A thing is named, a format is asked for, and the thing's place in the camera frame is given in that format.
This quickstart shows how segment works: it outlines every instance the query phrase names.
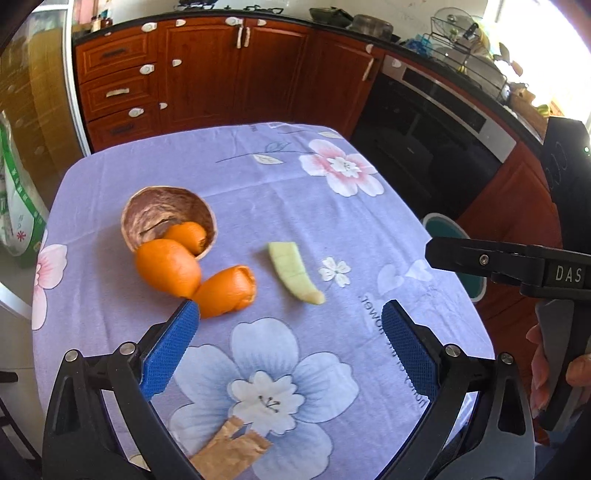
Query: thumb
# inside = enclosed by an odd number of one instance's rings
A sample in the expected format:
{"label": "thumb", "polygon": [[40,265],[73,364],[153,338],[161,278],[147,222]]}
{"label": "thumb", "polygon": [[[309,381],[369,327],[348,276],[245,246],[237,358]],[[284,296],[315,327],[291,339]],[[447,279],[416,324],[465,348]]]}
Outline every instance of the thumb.
{"label": "thumb", "polygon": [[580,356],[570,363],[566,381],[573,387],[591,386],[591,354]]}

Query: brown bowl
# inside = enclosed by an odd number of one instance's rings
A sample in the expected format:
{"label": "brown bowl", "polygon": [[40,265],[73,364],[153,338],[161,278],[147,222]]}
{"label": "brown bowl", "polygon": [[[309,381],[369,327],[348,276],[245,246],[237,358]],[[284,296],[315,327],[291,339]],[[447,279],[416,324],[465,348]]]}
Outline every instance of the brown bowl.
{"label": "brown bowl", "polygon": [[207,232],[201,260],[212,249],[217,237],[216,218],[203,199],[176,187],[146,187],[134,193],[121,214],[121,233],[132,252],[155,238],[161,238],[171,225],[197,222]]}

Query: black countertop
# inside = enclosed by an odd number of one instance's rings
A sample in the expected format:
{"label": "black countertop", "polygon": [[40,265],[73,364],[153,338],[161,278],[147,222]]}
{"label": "black countertop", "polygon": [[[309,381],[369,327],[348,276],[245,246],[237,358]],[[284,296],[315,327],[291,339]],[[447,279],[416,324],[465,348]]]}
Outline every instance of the black countertop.
{"label": "black countertop", "polygon": [[509,128],[511,128],[520,139],[527,145],[534,155],[539,157],[541,155],[542,143],[540,140],[533,135],[527,127],[519,121],[512,113],[507,111],[503,105],[497,102],[493,97],[485,93],[478,85],[472,83],[468,78],[464,78],[461,74],[458,74],[451,70],[449,67],[442,65],[436,61],[427,59],[416,52],[408,50],[401,45],[380,40],[375,37],[368,35],[359,34],[345,28],[332,27],[331,25],[323,25],[310,20],[303,20],[301,18],[289,17],[286,15],[278,15],[268,12],[251,12],[245,10],[225,10],[225,9],[212,9],[212,10],[190,10],[190,11],[179,11],[179,12],[168,12],[160,15],[152,15],[150,17],[136,18],[127,22],[115,24],[108,28],[103,28],[99,31],[92,33],[84,33],[73,36],[74,46],[81,45],[94,38],[99,38],[107,32],[116,32],[124,30],[129,27],[136,27],[143,25],[147,22],[161,22],[165,20],[174,20],[176,18],[191,18],[191,17],[240,17],[240,18],[260,18],[262,20],[274,20],[282,21],[287,23],[293,23],[297,25],[304,25],[306,27],[317,28],[319,30],[329,31],[340,35],[346,35],[357,40],[372,43],[376,47],[383,48],[386,51],[395,53],[396,55],[413,61],[427,70],[431,70],[437,75],[449,80],[456,86],[464,90],[469,96],[480,102],[492,113],[498,116]]}

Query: table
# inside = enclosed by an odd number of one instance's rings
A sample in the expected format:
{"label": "table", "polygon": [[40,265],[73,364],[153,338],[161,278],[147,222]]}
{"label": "table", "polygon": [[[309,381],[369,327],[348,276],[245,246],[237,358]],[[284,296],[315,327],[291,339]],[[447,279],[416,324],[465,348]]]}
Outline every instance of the table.
{"label": "table", "polygon": [[[443,344],[493,358],[457,277],[425,262],[428,233],[340,135],[282,123],[211,128],[119,145],[66,174],[33,302],[44,408],[67,350],[101,355],[138,341],[180,302],[139,278],[121,237],[125,203],[150,185],[187,188],[213,209],[219,236],[201,261],[204,278],[246,264],[258,283],[251,307],[201,323],[166,391],[152,400],[188,455],[232,411],[247,411],[249,426],[273,446],[241,480],[376,477],[428,404],[381,330],[381,307],[390,299]],[[271,241],[299,245],[324,305],[300,302],[279,282]],[[279,392],[270,420],[248,408],[247,387],[265,398]],[[112,400],[115,429],[131,456],[137,449]],[[468,397],[456,431],[472,405]]]}

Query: pink flower print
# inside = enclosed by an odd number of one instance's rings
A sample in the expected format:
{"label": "pink flower print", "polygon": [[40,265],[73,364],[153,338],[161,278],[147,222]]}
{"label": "pink flower print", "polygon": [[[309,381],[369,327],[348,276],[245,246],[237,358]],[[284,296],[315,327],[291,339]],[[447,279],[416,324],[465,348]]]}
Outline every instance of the pink flower print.
{"label": "pink flower print", "polygon": [[47,297],[45,290],[57,287],[64,274],[68,247],[65,245],[49,245],[45,247],[47,230],[41,241],[41,251],[37,257],[37,270],[33,287],[33,315],[31,327],[39,330],[45,323],[47,316]]}
{"label": "pink flower print", "polygon": [[316,155],[302,155],[302,168],[314,177],[326,177],[329,187],[343,197],[357,195],[358,188],[371,197],[384,193],[384,186],[372,177],[378,171],[361,154],[345,154],[327,140],[312,140]]}

